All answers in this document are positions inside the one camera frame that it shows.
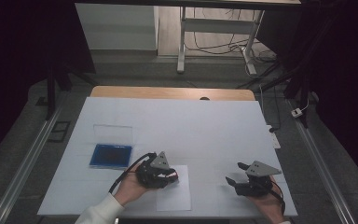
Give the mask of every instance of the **person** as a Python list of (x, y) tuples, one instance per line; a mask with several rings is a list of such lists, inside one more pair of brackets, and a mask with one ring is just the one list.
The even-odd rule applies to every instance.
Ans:
[[(77, 219), (76, 224), (112, 224), (127, 203), (137, 200), (144, 193), (152, 190), (146, 189), (138, 182), (134, 173), (137, 166), (134, 166), (121, 181), (115, 195), (108, 193), (99, 204), (87, 208)], [(273, 186), (273, 190), (280, 194), (279, 188), (276, 185)], [(290, 224), (289, 221), (284, 220), (278, 199), (271, 194), (262, 197), (248, 197), (248, 199), (255, 204), (271, 224)]]

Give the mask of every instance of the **table leg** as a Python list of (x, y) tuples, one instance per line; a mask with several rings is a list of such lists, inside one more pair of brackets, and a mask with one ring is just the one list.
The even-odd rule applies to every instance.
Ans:
[(186, 26), (186, 7), (182, 7), (182, 19), (180, 21), (180, 44), (178, 54), (177, 73), (185, 72), (185, 26)]
[(257, 72), (255, 71), (255, 66), (251, 62), (252, 57), (250, 55), (250, 52), (251, 52), (251, 49), (252, 49), (252, 45), (253, 45), (253, 43), (255, 41), (255, 35), (257, 34), (258, 26), (260, 25), (261, 18), (263, 17), (263, 13), (264, 13), (264, 10), (255, 12), (255, 14), (257, 14), (257, 16), (255, 18), (255, 23), (254, 23), (254, 25), (252, 27), (252, 31), (249, 34), (248, 43), (246, 44), (246, 48), (241, 48), (242, 55), (243, 55), (243, 58), (245, 59), (246, 66), (248, 68), (250, 76), (254, 76), (254, 75), (257, 74)]

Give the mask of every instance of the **gray floor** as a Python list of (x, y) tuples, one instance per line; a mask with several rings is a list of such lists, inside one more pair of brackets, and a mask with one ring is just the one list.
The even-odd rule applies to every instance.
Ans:
[[(250, 80), (244, 73), (243, 60), (189, 58), (186, 60), (186, 71), (183, 75), (176, 74), (176, 63), (172, 58), (94, 55), (94, 60), (97, 75), (92, 77), (102, 85), (235, 89)], [(257, 70), (261, 72), (266, 67), (266, 64), (260, 64)], [(277, 71), (271, 76), (276, 77), (280, 73), (281, 71)], [(19, 199), (8, 216), (7, 223), (73, 223), (75, 221), (73, 218), (36, 215), (70, 133), (74, 129), (81, 107), (92, 89), (91, 85), (78, 77), (71, 75), (71, 79), (74, 87), (58, 119), (58, 121), (69, 122), (68, 133), (66, 136), (61, 136), (62, 133), (50, 135), (50, 141), (43, 147)], [(282, 148), (277, 149), (276, 153), (298, 212), (298, 217), (291, 217), (291, 220), (293, 223), (340, 223), (335, 206), (298, 132), (296, 121), (290, 115), (287, 100), (282, 97), (283, 89), (284, 84), (276, 88), (276, 97), (273, 90), (264, 92), (263, 106), (266, 121), (274, 127), (280, 127), (276, 134)], [(33, 85), (27, 105), (0, 145), (0, 199), (44, 121), (46, 107), (36, 103), (40, 97), (46, 97), (46, 91), (46, 81)], [(261, 104), (261, 96), (257, 95), (256, 98)], [(314, 111), (315, 105), (316, 102), (311, 99), (308, 118), (310, 132), (358, 223), (358, 168), (334, 135), (320, 122)], [(51, 141), (59, 140), (61, 137), (63, 137), (61, 142)], [(267, 221), (261, 217), (251, 220), (230, 220), (230, 223), (267, 223)]]

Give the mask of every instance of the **white table surface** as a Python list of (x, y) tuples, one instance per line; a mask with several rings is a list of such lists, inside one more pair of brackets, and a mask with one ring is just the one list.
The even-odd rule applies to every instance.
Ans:
[[(131, 162), (147, 152), (165, 151), (170, 165), (186, 165), (190, 211), (157, 211), (156, 191), (130, 203), (121, 217), (261, 216), (237, 196), (225, 176), (245, 182), (237, 162), (262, 161), (282, 169), (256, 101), (196, 101), (89, 97), (80, 113), (38, 215), (79, 215), (101, 201), (120, 171), (89, 168), (95, 148), (93, 126), (131, 126)], [(284, 194), (286, 216), (296, 216), (284, 175), (274, 176)]]

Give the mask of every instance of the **white paper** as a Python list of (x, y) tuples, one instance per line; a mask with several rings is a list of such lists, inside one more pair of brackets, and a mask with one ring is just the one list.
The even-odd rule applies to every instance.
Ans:
[(186, 165), (171, 166), (179, 175), (179, 181), (157, 191), (157, 211), (190, 211), (191, 198)]

